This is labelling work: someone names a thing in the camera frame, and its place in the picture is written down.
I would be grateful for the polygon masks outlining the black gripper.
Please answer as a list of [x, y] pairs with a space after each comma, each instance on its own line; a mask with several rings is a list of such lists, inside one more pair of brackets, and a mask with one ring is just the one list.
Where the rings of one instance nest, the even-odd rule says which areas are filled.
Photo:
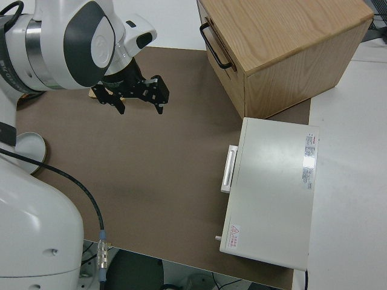
[[119, 72], [104, 76], [102, 83], [103, 85], [93, 86], [92, 92], [100, 104], [115, 107], [119, 114], [125, 112], [121, 98], [140, 98], [150, 102], [158, 114], [163, 113], [163, 107], [169, 101], [169, 90], [162, 77], [156, 75], [145, 80], [134, 58]]

